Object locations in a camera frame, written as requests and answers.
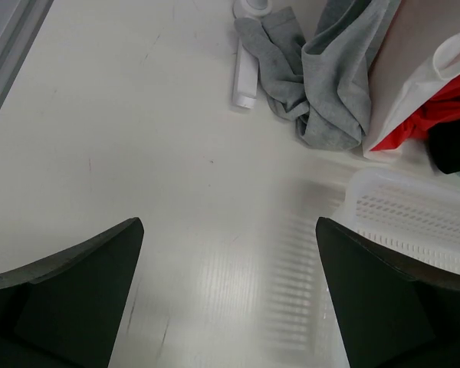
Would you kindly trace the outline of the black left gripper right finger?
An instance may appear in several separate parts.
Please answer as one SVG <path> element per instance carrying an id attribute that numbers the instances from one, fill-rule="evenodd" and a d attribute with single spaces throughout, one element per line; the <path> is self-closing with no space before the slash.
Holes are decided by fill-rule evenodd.
<path id="1" fill-rule="evenodd" d="M 351 367 L 460 367 L 460 275 L 316 224 L 327 286 Z"/>

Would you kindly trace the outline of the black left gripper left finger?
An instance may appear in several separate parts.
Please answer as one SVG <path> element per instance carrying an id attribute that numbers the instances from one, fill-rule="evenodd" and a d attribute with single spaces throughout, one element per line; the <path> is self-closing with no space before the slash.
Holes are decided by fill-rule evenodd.
<path id="1" fill-rule="evenodd" d="M 0 367 L 106 367 L 143 243 L 139 218 L 0 274 Z"/>

